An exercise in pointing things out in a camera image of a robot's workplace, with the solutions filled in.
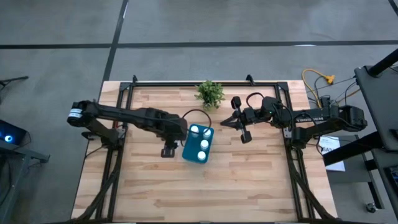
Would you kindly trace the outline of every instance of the sticker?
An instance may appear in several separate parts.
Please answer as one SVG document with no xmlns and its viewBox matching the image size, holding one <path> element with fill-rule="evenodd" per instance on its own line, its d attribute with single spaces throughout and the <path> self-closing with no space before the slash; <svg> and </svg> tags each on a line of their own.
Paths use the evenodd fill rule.
<svg viewBox="0 0 398 224">
<path fill-rule="evenodd" d="M 81 113 L 81 109 L 71 109 L 69 113 Z"/>
<path fill-rule="evenodd" d="M 79 113 L 69 113 L 68 117 L 81 118 L 81 114 L 79 114 Z"/>
</svg>

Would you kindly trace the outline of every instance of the white paper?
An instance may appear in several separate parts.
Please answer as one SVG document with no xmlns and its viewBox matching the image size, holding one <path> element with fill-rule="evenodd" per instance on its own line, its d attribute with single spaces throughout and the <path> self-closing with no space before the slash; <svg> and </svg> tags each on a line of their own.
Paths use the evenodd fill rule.
<svg viewBox="0 0 398 224">
<path fill-rule="evenodd" d="M 333 151 L 340 147 L 340 141 L 338 137 L 331 137 L 331 136 L 321 136 L 319 140 L 319 146 L 323 148 L 321 151 L 322 155 Z M 333 170 L 333 171 L 345 171 L 344 162 L 336 162 L 335 164 L 326 166 L 326 170 Z"/>
</svg>

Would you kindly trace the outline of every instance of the green plant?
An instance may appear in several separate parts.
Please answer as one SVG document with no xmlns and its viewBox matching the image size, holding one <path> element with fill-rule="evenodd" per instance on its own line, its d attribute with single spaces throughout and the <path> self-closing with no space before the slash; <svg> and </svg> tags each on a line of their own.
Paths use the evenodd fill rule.
<svg viewBox="0 0 398 224">
<path fill-rule="evenodd" d="M 196 86 L 199 95 L 195 97 L 199 100 L 203 100 L 203 108 L 205 110 L 210 110 L 212 107 L 219 108 L 221 100 L 223 98 L 223 87 L 221 84 L 213 83 L 212 81 L 205 81 L 199 86 Z"/>
</svg>

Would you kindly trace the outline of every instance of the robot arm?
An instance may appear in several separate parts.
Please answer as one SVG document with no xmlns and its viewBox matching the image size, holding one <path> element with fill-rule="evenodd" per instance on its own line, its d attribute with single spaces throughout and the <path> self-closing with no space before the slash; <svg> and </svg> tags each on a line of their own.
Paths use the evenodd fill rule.
<svg viewBox="0 0 398 224">
<path fill-rule="evenodd" d="M 368 125 L 363 110 L 355 106 L 331 105 L 328 98 L 322 99 L 322 108 L 301 111 L 291 111 L 277 99 L 269 96 L 263 98 L 260 109 L 248 107 L 241 111 L 241 100 L 238 96 L 231 100 L 231 105 L 235 111 L 231 117 L 222 121 L 221 125 L 240 129 L 242 143 L 251 141 L 251 134 L 246 130 L 246 126 L 261 122 L 270 123 L 276 128 L 291 129 L 291 144 L 299 149 L 304 149 L 313 137 L 339 130 L 360 131 Z M 325 122 L 309 128 L 293 128 L 295 123 L 313 120 Z"/>
<path fill-rule="evenodd" d="M 185 119 L 154 108 L 127 110 L 91 101 L 80 101 L 72 104 L 67 121 L 72 126 L 89 129 L 101 138 L 103 144 L 120 144 L 119 131 L 116 128 L 108 129 L 97 118 L 131 123 L 139 129 L 155 133 L 165 141 L 162 157 L 174 157 L 174 149 L 177 148 L 175 141 L 187 138 Z"/>
</svg>

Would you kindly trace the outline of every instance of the yellow cable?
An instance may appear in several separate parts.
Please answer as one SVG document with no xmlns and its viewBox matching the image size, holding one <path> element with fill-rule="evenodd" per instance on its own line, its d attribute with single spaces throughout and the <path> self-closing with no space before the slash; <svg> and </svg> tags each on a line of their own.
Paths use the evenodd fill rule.
<svg viewBox="0 0 398 224">
<path fill-rule="evenodd" d="M 337 104 L 339 104 L 339 103 L 340 103 L 341 101 L 343 101 L 344 99 L 347 99 L 348 97 L 353 96 L 355 93 L 359 92 L 360 90 L 361 90 L 361 89 L 359 88 L 359 89 L 355 90 L 354 92 L 348 94 L 346 97 L 343 97 L 343 99 L 337 101 Z"/>
<path fill-rule="evenodd" d="M 315 100 L 317 101 L 318 107 L 321 108 L 321 103 L 318 99 L 318 96 L 315 94 L 314 90 L 311 88 L 311 86 L 307 83 L 307 81 L 305 81 L 305 72 L 315 72 L 316 74 L 322 76 L 323 78 L 325 78 L 326 82 L 331 85 L 333 84 L 333 81 L 335 80 L 335 76 L 334 75 L 324 75 L 314 69 L 308 68 L 308 69 L 304 69 L 303 72 L 301 73 L 301 77 L 302 80 L 304 81 L 304 84 L 311 90 L 312 94 L 315 97 Z"/>
</svg>

